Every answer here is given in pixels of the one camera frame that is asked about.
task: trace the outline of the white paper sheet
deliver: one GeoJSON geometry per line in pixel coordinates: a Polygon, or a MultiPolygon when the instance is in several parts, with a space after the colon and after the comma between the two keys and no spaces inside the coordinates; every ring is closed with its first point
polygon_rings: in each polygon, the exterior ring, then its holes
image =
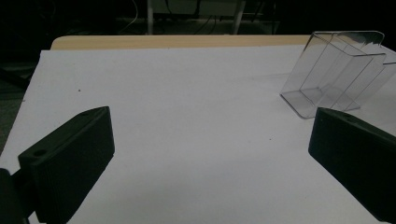
{"type": "MultiPolygon", "coordinates": [[[[115,156],[69,223],[377,223],[279,96],[303,47],[43,51],[0,166],[109,105],[115,156]]],[[[350,113],[396,134],[394,84],[350,113]]]]}

